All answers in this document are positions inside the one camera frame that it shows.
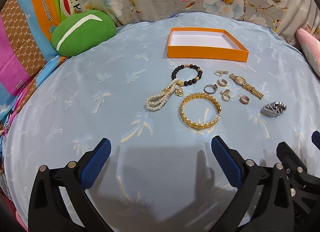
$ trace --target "orange box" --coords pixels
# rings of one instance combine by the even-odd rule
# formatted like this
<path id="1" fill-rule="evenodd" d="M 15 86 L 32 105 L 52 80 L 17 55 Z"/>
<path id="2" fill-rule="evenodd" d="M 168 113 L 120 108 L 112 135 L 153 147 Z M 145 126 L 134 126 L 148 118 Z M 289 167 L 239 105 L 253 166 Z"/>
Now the orange box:
<path id="1" fill-rule="evenodd" d="M 172 28 L 168 58 L 247 62 L 249 51 L 229 32 L 212 28 Z"/>

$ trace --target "light blue bed sheet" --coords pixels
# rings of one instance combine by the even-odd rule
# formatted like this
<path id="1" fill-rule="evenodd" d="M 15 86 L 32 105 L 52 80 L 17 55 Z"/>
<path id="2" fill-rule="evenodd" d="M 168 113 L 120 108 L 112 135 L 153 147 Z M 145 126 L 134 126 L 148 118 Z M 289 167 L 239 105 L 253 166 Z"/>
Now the light blue bed sheet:
<path id="1" fill-rule="evenodd" d="M 168 59 L 172 27 L 225 29 L 249 50 L 248 61 Z M 219 87 L 214 96 L 221 118 L 210 129 L 196 131 L 182 122 L 179 106 L 185 96 L 172 95 L 160 111 L 145 111 L 146 98 L 166 87 L 173 69 L 186 63 L 200 66 L 203 76 L 184 88 L 185 96 L 214 84 L 219 69 L 244 77 L 264 97 L 259 100 L 223 75 L 232 97 L 224 102 Z M 183 80 L 195 76 L 193 69 L 178 73 Z M 115 231 L 208 231 L 235 194 L 211 152 L 212 137 L 220 135 L 244 158 L 267 166 L 279 162 L 276 147 L 286 141 L 319 177 L 320 152 L 311 143 L 320 128 L 319 91 L 303 56 L 268 28 L 204 13 L 124 26 L 114 38 L 56 69 L 15 117 L 4 140 L 13 202 L 27 224 L 38 168 L 63 167 L 106 137 L 111 156 L 87 194 Z M 250 104 L 241 104 L 238 95 L 249 96 Z M 273 101 L 285 103 L 287 111 L 278 118 L 262 116 L 262 106 Z M 184 111 L 196 122 L 217 116 L 201 99 Z M 79 222 L 65 190 L 63 197 Z"/>

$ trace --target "gold watch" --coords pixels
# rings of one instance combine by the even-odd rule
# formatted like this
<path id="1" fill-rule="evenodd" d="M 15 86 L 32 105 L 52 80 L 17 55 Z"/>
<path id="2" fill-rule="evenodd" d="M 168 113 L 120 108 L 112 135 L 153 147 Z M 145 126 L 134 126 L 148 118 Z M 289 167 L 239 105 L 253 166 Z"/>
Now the gold watch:
<path id="1" fill-rule="evenodd" d="M 258 97 L 260 100 L 263 97 L 263 94 L 256 90 L 253 86 L 249 85 L 243 77 L 235 76 L 234 74 L 229 75 L 229 77 L 235 81 L 238 85 L 241 85 L 244 89 L 248 90 L 254 96 Z"/>

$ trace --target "silver screw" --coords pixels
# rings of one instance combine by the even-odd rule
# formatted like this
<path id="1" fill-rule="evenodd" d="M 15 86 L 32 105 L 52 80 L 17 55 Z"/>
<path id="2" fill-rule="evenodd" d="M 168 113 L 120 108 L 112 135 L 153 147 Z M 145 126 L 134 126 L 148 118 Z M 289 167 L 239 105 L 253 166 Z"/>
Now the silver screw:
<path id="1" fill-rule="evenodd" d="M 246 163 L 248 166 L 250 166 L 250 167 L 252 167 L 252 166 L 254 165 L 254 161 L 251 160 L 251 159 L 247 159 L 247 160 L 245 161 L 245 163 Z"/>
<path id="2" fill-rule="evenodd" d="M 42 165 L 42 166 L 40 166 L 39 171 L 45 171 L 45 169 L 47 169 L 47 166 Z"/>
<path id="3" fill-rule="evenodd" d="M 69 168 L 74 168 L 76 165 L 77 165 L 77 163 L 75 161 L 71 161 L 68 163 Z"/>
<path id="4" fill-rule="evenodd" d="M 296 194 L 296 190 L 295 190 L 294 188 L 291 188 L 291 189 L 290 189 L 290 192 L 291 192 L 291 196 L 292 196 L 292 197 Z"/>
<path id="5" fill-rule="evenodd" d="M 283 169 L 283 165 L 281 163 L 276 164 L 277 169 Z"/>

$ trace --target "pearl strand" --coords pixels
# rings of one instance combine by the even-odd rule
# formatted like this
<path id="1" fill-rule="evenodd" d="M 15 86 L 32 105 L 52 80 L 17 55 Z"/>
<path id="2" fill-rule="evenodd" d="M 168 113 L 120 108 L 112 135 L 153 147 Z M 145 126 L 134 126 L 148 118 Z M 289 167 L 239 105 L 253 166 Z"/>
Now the pearl strand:
<path id="1" fill-rule="evenodd" d="M 173 92 L 178 88 L 177 87 L 178 81 L 179 79 L 175 78 L 161 92 L 147 98 L 147 101 L 146 101 L 147 109 L 153 112 L 160 110 L 166 104 L 166 102 L 168 101 L 169 97 L 173 94 Z"/>

